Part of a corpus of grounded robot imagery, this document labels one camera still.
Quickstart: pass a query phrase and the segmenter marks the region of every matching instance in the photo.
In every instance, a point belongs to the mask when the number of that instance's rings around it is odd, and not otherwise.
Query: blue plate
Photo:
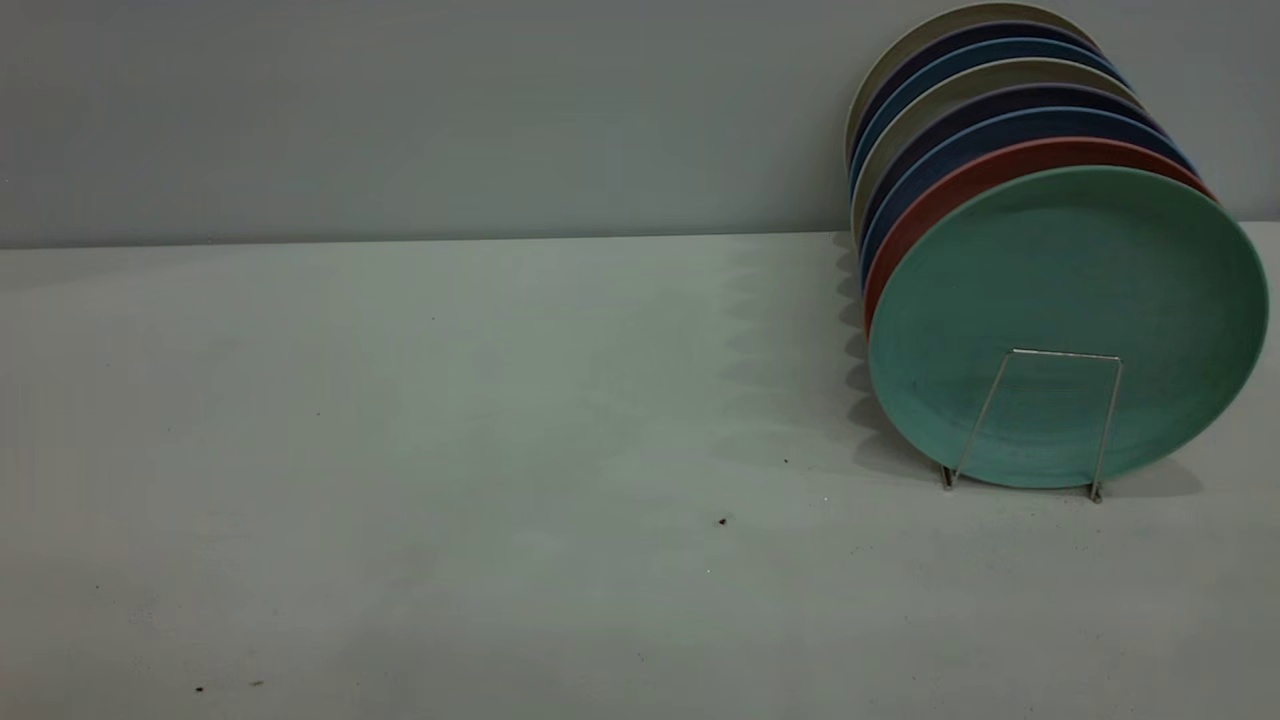
[[[904,60],[902,64],[893,68],[893,72],[884,78],[884,82],[872,95],[870,101],[867,102],[867,108],[863,110],[861,117],[858,118],[858,129],[854,132],[852,142],[849,146],[850,154],[854,147],[858,147],[858,140],[861,137],[863,131],[870,122],[872,115],[874,115],[876,111],[879,110],[881,105],[883,105],[884,101],[888,100],[902,83],[910,79],[911,76],[923,70],[929,63],[955,53],[956,50],[963,50],[979,42],[987,42],[988,40],[1004,40],[1007,37],[1055,40],[1057,42],[1074,45],[1080,50],[1088,50],[1089,53],[1102,56],[1101,51],[1088,40],[1065,29],[1036,22],[1002,20],[982,23],[943,35],[924,47],[920,47],[920,50]],[[851,160],[852,155],[845,158],[846,163]]]
[[[963,73],[970,68],[977,68],[978,65],[995,63],[997,60],[1009,60],[1012,58],[1052,58],[1056,60],[1070,60],[1107,74],[1128,87],[1125,79],[1120,77],[1120,72],[1116,70],[1111,63],[1100,58],[1097,51],[1082,50],[1080,47],[1056,40],[1010,37],[1002,40],[989,40],[987,42],[979,42],[977,45],[963,47],[925,65],[920,69],[920,72],[908,78],[906,82],[893,91],[893,94],[884,100],[877,110],[874,110],[874,115],[870,120],[868,120],[863,132],[854,138],[854,160],[849,167],[850,197],[852,197],[854,186],[858,182],[858,173],[861,170],[863,163],[867,160],[867,154],[870,152],[872,146],[876,145],[876,140],[884,131],[884,128],[893,122],[893,118],[896,118],[904,108],[910,105],[913,100],[924,92],[928,92],[931,87],[947,79],[948,77]]]
[[[1092,108],[1094,110],[1106,110],[1107,113],[1115,113],[1116,115],[1142,123],[1160,135],[1166,135],[1156,124],[1156,120],[1151,119],[1151,115],[1138,105],[1093,87],[1070,83],[1036,83],[988,92],[938,118],[937,122],[902,146],[902,150],[893,156],[884,174],[881,176],[879,182],[872,190],[863,227],[858,228],[861,231],[858,237],[867,234],[867,228],[870,225],[872,218],[876,217],[876,209],[884,201],[884,196],[893,188],[902,177],[902,173],[929,150],[978,123],[1033,108]]]
[[[1167,137],[1129,118],[1088,108],[1037,108],[982,122],[938,145],[908,169],[872,218],[863,238],[861,284],[884,234],[911,202],[961,165],[1002,147],[1044,137],[1102,137],[1146,147],[1192,173],[1196,169]]]

